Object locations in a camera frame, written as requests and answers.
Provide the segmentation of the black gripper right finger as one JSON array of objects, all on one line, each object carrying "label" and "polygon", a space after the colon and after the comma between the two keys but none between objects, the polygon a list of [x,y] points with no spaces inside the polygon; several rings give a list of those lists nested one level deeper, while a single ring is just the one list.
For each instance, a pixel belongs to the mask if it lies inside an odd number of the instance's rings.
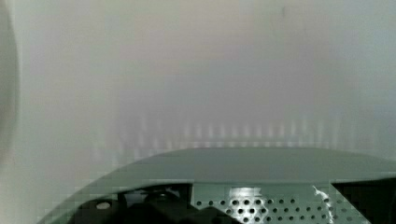
[{"label": "black gripper right finger", "polygon": [[396,178],[332,183],[371,224],[396,224]]}]

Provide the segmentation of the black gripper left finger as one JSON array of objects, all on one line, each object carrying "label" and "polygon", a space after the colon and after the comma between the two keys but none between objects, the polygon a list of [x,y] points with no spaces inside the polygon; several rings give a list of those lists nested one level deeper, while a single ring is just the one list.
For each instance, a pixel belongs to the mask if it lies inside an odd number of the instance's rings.
[{"label": "black gripper left finger", "polygon": [[194,207],[191,196],[192,184],[123,191],[83,203],[67,224],[241,224],[213,206]]}]

